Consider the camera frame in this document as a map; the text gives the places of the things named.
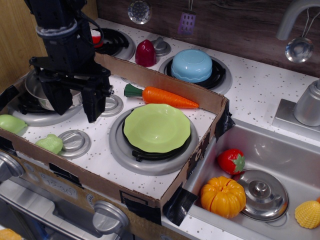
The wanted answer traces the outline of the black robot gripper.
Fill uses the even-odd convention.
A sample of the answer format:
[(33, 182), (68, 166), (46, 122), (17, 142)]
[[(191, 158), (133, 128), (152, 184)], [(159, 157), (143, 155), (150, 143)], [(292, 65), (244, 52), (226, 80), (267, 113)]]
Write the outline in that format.
[(88, 21), (71, 21), (68, 26), (37, 26), (47, 56), (32, 57), (29, 63), (59, 75), (66, 83), (41, 81), (43, 92), (53, 110), (63, 115), (73, 104), (70, 89), (81, 91), (88, 122), (93, 123), (105, 111), (106, 97), (112, 93), (110, 71), (95, 62), (95, 49)]

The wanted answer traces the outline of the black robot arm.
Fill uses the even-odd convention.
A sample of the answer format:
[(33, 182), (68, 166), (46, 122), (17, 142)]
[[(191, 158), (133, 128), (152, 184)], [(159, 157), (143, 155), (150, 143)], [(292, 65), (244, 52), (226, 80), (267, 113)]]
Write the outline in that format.
[(71, 91), (79, 91), (88, 122), (105, 111), (113, 92), (110, 70), (95, 61), (90, 25), (96, 22), (82, 12), (85, 0), (27, 0), (34, 15), (36, 33), (47, 56), (32, 57), (35, 78), (54, 111), (63, 115), (73, 104)]

